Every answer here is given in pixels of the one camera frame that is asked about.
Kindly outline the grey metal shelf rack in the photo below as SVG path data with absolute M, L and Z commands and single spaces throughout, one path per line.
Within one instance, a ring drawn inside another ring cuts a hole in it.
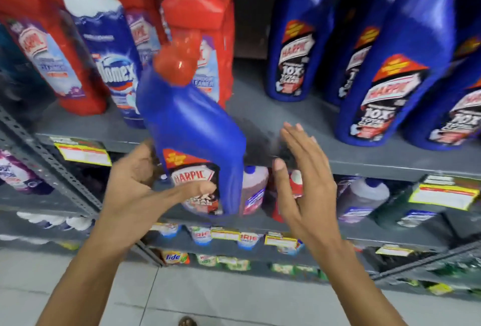
M 234 63 L 234 89 L 226 106 L 246 137 L 245 162 L 248 165 L 271 166 L 274 157 L 282 158 L 292 169 L 295 159 L 280 139 L 284 122 L 300 123 L 321 145 L 332 171 L 337 175 L 353 175 L 380 179 L 418 182 L 425 175 L 481 178 L 481 144 L 467 143 L 453 151 L 429 151 L 407 143 L 399 133 L 379 147 L 355 147 L 334 138 L 337 108 L 322 101 L 317 94 L 297 103 L 269 98 L 263 89 L 263 63 L 237 60 Z M 121 114 L 110 104 L 102 115 L 76 116 L 65 111 L 46 95 L 30 106 L 15 106 L 0 92 L 0 147 L 31 166 L 39 175 L 77 206 L 99 211 L 99 191 L 89 190 L 80 182 L 80 174 L 53 151 L 50 137 L 70 137 L 101 143 L 108 152 L 128 153 L 149 137 L 147 130 L 130 128 Z M 356 225 L 342 224 L 342 233 L 357 245 L 405 245 L 416 250 L 429 250 L 437 255 L 400 266 L 390 264 L 385 272 L 373 275 L 387 290 L 428 294 L 421 287 L 395 284 L 397 279 L 426 279 L 456 287 L 445 297 L 481 302 L 481 296 L 469 294 L 466 287 L 481 289 L 481 275 L 465 278 L 437 279 L 428 268 L 461 258 L 481 257 L 481 213 L 448 210 L 424 225 L 409 230 L 385 230 L 372 220 Z

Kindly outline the person's right hand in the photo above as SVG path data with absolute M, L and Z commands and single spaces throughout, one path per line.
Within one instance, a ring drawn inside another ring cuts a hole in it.
M 296 201 L 299 217 L 283 218 L 284 222 L 309 250 L 316 243 L 331 245 L 342 240 L 336 218 L 337 186 L 327 156 L 299 123 L 285 122 L 280 136 L 302 173 L 304 190 Z

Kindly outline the blue cleaner bottle black label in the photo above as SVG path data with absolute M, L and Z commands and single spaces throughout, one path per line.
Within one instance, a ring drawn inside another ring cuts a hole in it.
M 340 105 L 335 138 L 383 145 L 444 74 L 455 38 L 455 0 L 396 0 Z
M 339 106 L 347 97 L 366 55 L 379 35 L 385 0 L 364 0 L 336 51 L 324 100 Z
M 332 0 L 275 0 L 265 90 L 281 102 L 308 95 L 334 28 Z
M 449 73 L 403 126 L 403 138 L 415 147 L 449 151 L 481 131 L 481 32 L 465 40 L 454 57 Z

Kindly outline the orange detergent packet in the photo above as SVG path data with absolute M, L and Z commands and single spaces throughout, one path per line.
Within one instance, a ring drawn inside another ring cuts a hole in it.
M 167 265 L 190 264 L 189 254 L 178 250 L 161 250 L 163 262 Z

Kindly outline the small white blue tub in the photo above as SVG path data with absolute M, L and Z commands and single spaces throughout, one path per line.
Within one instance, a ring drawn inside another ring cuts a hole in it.
M 240 249 L 252 250 L 261 237 L 262 236 L 257 233 L 240 232 L 237 240 L 237 246 Z
M 207 246 L 213 239 L 210 227 L 187 226 L 187 230 L 194 243 L 199 246 Z
M 164 238 L 174 238 L 181 231 L 182 225 L 176 223 L 160 223 L 157 222 L 150 228 L 150 231 L 156 232 Z

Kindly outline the grey bottle blue cap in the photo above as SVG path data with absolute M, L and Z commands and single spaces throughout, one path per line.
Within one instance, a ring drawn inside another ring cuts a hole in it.
M 387 202 L 389 197 L 390 190 L 382 180 L 355 179 L 337 199 L 337 218 L 346 224 L 356 224 Z

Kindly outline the row of white packets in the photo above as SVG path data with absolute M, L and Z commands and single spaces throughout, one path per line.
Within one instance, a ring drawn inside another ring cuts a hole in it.
M 60 231 L 76 230 L 87 233 L 90 232 L 90 229 L 95 224 L 94 219 L 84 216 L 65 217 L 59 215 L 32 214 L 26 212 L 16 212 L 16 215 L 19 218 L 27 220 L 29 223 L 37 225 L 43 229 L 55 228 Z

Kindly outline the yellow white price tag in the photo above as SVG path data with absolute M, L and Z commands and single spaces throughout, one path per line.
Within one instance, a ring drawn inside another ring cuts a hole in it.
M 396 257 L 407 257 L 410 256 L 415 251 L 412 249 L 407 249 L 394 244 L 385 244 L 379 247 L 375 254 L 382 256 L 396 256 Z
M 100 142 L 63 136 L 50 136 L 49 139 L 66 161 L 112 166 L 110 155 Z
M 227 229 L 223 227 L 211 227 L 211 238 L 218 240 L 239 241 L 241 233 L 238 230 Z
M 481 179 L 427 175 L 414 186 L 407 201 L 467 211 L 479 198 Z
M 269 231 L 264 235 L 264 245 L 295 249 L 298 246 L 298 239 L 289 234 Z

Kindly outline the pink bottle blue cap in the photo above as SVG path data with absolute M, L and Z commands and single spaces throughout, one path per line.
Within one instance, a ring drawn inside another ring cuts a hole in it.
M 262 205 L 266 193 L 269 171 L 264 166 L 244 166 L 240 215 L 254 214 Z

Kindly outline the red cleaner bottle white cap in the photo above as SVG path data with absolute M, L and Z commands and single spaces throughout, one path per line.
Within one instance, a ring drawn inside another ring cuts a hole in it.
M 191 32 L 201 34 L 197 68 L 191 82 L 225 109 L 232 89 L 233 28 L 231 0 L 162 0 L 160 14 L 170 41 Z

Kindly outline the dark green bottle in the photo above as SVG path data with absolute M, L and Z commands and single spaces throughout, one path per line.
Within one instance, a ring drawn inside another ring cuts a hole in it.
M 404 230 L 416 228 L 446 211 L 447 208 L 444 206 L 409 202 L 418 187 L 419 184 L 415 184 L 397 196 L 393 196 L 386 203 L 377 207 L 370 214 L 370 218 L 381 228 Z

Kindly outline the blue white cleaner bottle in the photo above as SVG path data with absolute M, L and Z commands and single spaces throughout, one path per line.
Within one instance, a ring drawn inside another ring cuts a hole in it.
M 143 66 L 119 0 L 63 0 L 123 120 L 145 125 L 136 107 Z

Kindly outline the person's right forearm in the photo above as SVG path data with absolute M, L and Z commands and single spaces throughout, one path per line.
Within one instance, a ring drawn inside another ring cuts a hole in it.
M 408 326 L 365 271 L 351 243 L 316 243 L 310 252 L 327 275 L 351 326 Z

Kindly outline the red cleaner bottle purple label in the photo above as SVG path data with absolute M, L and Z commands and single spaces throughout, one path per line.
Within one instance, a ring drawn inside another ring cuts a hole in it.
M 105 90 L 62 0 L 0 0 L 0 23 L 66 111 L 105 112 Z
M 156 0 L 118 0 L 143 66 L 148 65 L 167 42 Z

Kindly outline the person's left forearm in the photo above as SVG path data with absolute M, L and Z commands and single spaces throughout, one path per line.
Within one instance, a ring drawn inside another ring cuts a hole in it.
M 69 263 L 35 326 L 99 326 L 118 267 L 136 242 L 92 233 Z

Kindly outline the dark teal bottle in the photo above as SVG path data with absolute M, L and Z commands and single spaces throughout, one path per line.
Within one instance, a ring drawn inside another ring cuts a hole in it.
M 51 87 L 0 23 L 0 92 L 21 121 L 35 122 L 56 97 Z

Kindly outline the blue cleaner bottle red cap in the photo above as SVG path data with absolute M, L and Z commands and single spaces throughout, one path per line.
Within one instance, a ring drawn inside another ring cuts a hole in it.
M 136 108 L 172 185 L 215 185 L 182 204 L 205 216 L 239 215 L 246 138 L 193 82 L 201 42 L 200 32 L 183 33 L 153 57 L 138 82 Z

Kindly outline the row of green packets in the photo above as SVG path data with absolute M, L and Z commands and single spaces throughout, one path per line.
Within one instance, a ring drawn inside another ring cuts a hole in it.
M 315 266 L 250 261 L 234 257 L 209 256 L 204 254 L 189 254 L 189 258 L 190 262 L 188 266 L 192 268 L 298 282 L 328 282 L 325 274 Z

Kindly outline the person's left hand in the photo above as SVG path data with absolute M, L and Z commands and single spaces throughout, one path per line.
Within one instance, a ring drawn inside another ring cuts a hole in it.
M 165 205 L 168 189 L 154 191 L 152 188 L 160 176 L 158 163 L 153 141 L 147 139 L 113 164 L 103 207 L 91 234 L 120 236 L 137 242 L 147 234 L 171 208 Z

